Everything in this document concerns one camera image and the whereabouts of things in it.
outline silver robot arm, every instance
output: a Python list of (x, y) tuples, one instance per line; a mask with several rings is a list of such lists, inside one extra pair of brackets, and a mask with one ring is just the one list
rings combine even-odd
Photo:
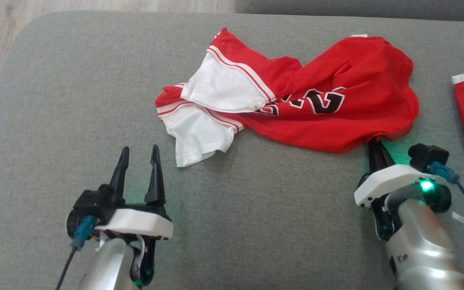
[(397, 214), (402, 226), (386, 243), (386, 253), (398, 290), (464, 290), (456, 245), (429, 206), (407, 199)]
[(419, 156), (411, 167), (396, 165), (380, 141), (370, 141), (370, 173), (354, 192), (356, 204), (375, 218), (398, 290), (464, 290), (455, 243), (435, 214), (449, 209), (450, 190), (423, 172), (431, 160), (445, 164), (448, 152), (420, 146), (409, 151)]
[(134, 258), (130, 244), (120, 238), (111, 239), (99, 249), (79, 290), (139, 290), (130, 276)]

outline gray cushion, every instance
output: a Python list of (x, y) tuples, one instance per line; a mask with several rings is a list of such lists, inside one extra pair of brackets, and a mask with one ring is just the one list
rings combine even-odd
[[(303, 150), (237, 134), (225, 154), (175, 167), (157, 117), (165, 85), (186, 81), (222, 28), (267, 55), (307, 64), (354, 33), (382, 35), (415, 62), (420, 117), (388, 148), (408, 162), (418, 142), (451, 152), (464, 184), (464, 138), (450, 77), (464, 72), (464, 23), (273, 15), (70, 12), (40, 18), (15, 40), (0, 77), (0, 290), (54, 288), (70, 252), (65, 220), (85, 189), (109, 181), (130, 146), (128, 202), (141, 202), (160, 146), (174, 239), (159, 242), (152, 289), (388, 290), (384, 243), (353, 191), (366, 148)], [(464, 216), (453, 189), (452, 209)], [(464, 225), (441, 220), (459, 246)], [(74, 257), (74, 289), (95, 252)]]
[(235, 0), (236, 13), (464, 21), (464, 0)]

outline black lettering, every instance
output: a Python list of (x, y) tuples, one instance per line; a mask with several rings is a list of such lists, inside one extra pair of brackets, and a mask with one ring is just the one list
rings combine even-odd
[(320, 92), (312, 89), (307, 91), (305, 97), (311, 102), (315, 114), (332, 114), (339, 110), (345, 95), (337, 92), (326, 92), (325, 97), (322, 99)]

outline jersey number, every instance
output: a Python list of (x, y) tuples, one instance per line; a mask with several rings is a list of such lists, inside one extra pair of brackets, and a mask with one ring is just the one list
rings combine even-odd
[[(320, 96), (320, 94), (323, 93), (318, 90), (311, 89), (305, 93), (303, 98), (289, 101), (289, 104), (292, 107), (301, 109), (304, 107), (304, 103), (307, 99), (311, 103), (311, 106), (313, 107), (313, 112), (315, 114), (332, 114), (337, 112), (339, 108), (341, 108), (343, 100), (345, 99), (344, 94), (340, 94), (337, 92), (326, 92), (323, 98)], [(290, 97), (291, 95), (286, 95), (281, 99), (281, 101), (287, 102)], [(276, 104), (271, 104), (260, 108), (256, 112), (262, 114), (269, 114), (272, 116), (278, 116), (278, 107)]]

